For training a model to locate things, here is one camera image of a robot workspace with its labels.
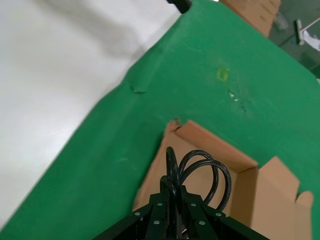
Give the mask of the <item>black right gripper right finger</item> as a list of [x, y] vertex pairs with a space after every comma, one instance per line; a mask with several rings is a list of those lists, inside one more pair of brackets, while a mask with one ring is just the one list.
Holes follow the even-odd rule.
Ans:
[[266, 240], [248, 226], [205, 204], [181, 187], [182, 224], [190, 240]]

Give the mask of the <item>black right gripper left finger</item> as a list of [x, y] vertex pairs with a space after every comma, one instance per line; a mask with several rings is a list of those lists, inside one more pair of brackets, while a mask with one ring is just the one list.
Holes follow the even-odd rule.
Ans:
[[176, 224], [172, 185], [152, 194], [147, 205], [133, 211], [99, 235], [95, 240], [174, 240]]

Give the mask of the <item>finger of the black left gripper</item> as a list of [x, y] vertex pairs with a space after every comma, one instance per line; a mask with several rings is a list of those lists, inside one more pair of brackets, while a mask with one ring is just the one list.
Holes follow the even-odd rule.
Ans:
[[185, 14], [192, 6], [191, 0], [167, 0], [167, 2], [175, 5], [181, 14]]

